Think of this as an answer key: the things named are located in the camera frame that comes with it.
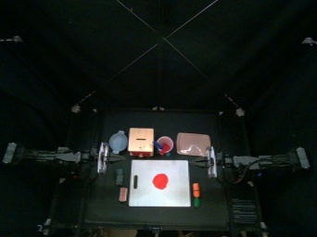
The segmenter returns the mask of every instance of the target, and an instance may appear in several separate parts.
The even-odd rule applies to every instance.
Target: light fixture
[[[20,36],[13,36],[12,39],[0,39],[0,43],[4,42],[15,42],[15,43],[21,43],[24,40]]]
[[[317,42],[313,41],[313,39],[310,37],[306,37],[305,40],[302,41],[302,44],[310,44],[310,46],[312,46],[313,44],[317,44]]]

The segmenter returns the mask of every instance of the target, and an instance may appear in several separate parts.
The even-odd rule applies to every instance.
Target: red object
[[[162,155],[165,155],[171,149],[171,146],[169,144],[163,144],[163,149],[159,151]]]
[[[153,183],[158,189],[165,189],[167,186],[167,182],[169,182],[169,177],[166,174],[158,174],[154,177]]]
[[[201,196],[201,187],[198,182],[193,184],[193,196],[197,198]]]
[[[143,157],[143,156],[151,156],[153,153],[150,153],[150,152],[131,152],[131,155]]]
[[[126,202],[127,188],[120,188],[119,201]]]

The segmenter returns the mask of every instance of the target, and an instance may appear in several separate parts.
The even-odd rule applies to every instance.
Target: black background
[[[0,150],[56,149],[82,111],[128,107],[246,111],[253,155],[308,150],[316,164],[314,0],[1,1]],[[51,170],[3,168],[4,231],[43,222]],[[316,231],[316,171],[258,181],[276,236]]]

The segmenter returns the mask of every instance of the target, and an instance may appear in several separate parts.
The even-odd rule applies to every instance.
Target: red circle
[[[167,186],[167,182],[169,182],[169,177],[166,174],[158,174],[154,177],[153,183],[158,189],[165,189]]]

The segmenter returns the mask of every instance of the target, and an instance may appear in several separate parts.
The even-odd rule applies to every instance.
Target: cardboard box
[[[154,129],[130,129],[127,151],[138,157],[154,155]]]

